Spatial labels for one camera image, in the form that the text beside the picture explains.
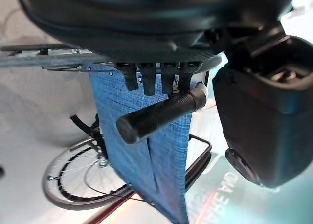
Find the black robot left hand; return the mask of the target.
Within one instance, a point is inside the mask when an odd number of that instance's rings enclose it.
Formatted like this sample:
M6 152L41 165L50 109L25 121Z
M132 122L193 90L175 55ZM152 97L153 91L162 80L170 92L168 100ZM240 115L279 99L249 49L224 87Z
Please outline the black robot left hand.
M28 18L63 43L103 54L136 88L135 68L196 62L224 52L213 79L228 144L248 181L274 188L313 160L313 46L287 35L292 0L18 0Z

